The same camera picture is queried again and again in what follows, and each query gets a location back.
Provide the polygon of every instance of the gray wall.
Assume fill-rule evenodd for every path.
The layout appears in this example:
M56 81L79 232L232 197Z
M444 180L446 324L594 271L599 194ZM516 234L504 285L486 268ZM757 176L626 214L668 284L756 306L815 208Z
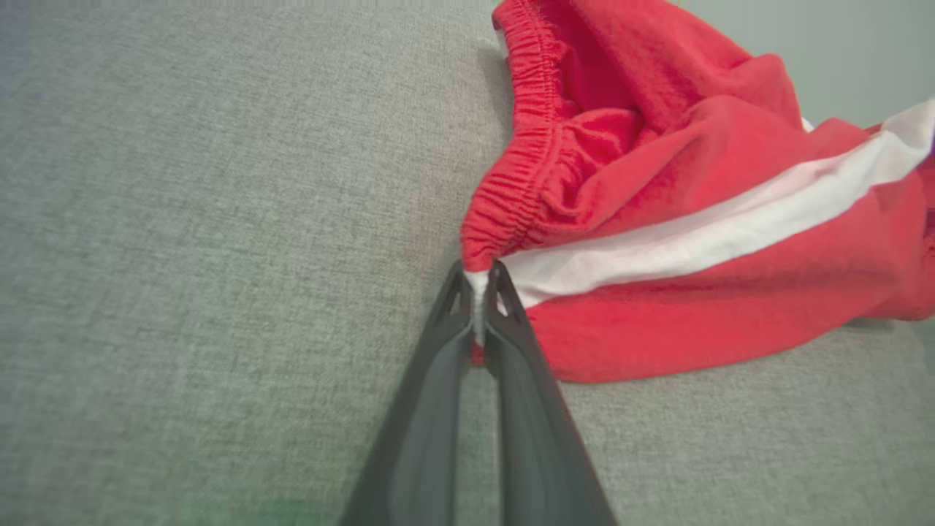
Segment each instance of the gray wall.
M868 126L935 95L935 0L683 0L754 54L779 53L804 116Z

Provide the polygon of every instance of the gray couch cushion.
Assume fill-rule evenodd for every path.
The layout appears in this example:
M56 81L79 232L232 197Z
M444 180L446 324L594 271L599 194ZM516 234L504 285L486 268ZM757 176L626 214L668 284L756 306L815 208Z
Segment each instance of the gray couch cushion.
M498 57L485 8L3 11L0 523L334 523L509 136ZM902 325L564 389L623 523L932 517Z

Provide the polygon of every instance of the white stripe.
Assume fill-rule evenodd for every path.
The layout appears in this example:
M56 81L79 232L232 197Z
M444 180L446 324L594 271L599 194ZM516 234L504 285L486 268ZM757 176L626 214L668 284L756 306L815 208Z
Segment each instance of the white stripe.
M474 291L474 298L472 299L474 308L471 313L474 318L474 341L477 342L478 346L483 347L483 336L487 330L487 327L483 324L483 295L487 290L487 282L490 281L490 277L487 275L487 270L480 272L465 270L465 277Z
M507 46L507 38L503 36L503 30L498 29L496 31L496 42L500 48L500 55L503 56L503 59L506 60L510 57L510 48Z
M658 225L507 256L526 308L604 285L682 276L776 244L846 212L875 184L903 179L928 156L935 98L884 122L866 142L795 165L723 203Z

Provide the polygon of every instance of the red fabric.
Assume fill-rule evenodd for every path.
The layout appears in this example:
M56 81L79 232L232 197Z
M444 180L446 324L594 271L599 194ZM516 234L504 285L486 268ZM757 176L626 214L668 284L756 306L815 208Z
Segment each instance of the red fabric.
M662 0L507 0L494 23L514 138L467 212L467 270L697 212L870 136L834 119L806 133L777 56ZM862 314L927 316L933 166L756 254L533 307L543 350L563 379L611 381L761 357Z

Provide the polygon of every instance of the gray upholstery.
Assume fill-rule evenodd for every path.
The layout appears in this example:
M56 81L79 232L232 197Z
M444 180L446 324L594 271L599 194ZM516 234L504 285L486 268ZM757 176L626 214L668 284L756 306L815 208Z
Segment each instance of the gray upholstery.
M335 523L510 135L498 57L487 8L3 10L0 524ZM935 517L902 324L563 389L624 524Z

